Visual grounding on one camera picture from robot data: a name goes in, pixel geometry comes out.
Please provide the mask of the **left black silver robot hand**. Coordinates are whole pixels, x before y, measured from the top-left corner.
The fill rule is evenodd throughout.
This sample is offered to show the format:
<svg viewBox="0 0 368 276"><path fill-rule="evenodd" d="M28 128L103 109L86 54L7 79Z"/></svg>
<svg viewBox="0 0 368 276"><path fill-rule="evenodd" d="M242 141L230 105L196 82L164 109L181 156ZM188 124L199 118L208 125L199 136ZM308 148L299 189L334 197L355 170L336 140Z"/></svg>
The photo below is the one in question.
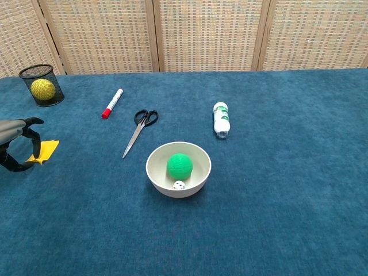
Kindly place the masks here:
<svg viewBox="0 0 368 276"><path fill-rule="evenodd" d="M15 158L8 154L10 143L19 136L31 139L33 144L33 156L38 158L41 151L40 135L30 129L33 124L43 124L44 121L37 117L18 120L1 120L1 166L12 172L21 172L31 168L34 163L18 163Z"/></svg>

